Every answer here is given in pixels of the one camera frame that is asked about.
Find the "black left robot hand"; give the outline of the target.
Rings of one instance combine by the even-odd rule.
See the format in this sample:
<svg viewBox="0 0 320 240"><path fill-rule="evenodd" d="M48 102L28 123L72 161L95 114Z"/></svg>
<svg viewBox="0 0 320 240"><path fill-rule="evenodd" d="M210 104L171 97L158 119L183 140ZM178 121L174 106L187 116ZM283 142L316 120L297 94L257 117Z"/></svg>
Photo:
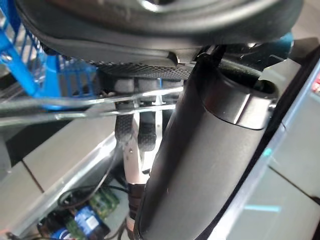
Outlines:
<svg viewBox="0 0 320 240"><path fill-rule="evenodd" d="M301 0L17 0L26 27L68 57L129 74L195 61L135 220L144 240L196 240L213 230L251 165L276 85L254 77L278 48Z"/></svg>

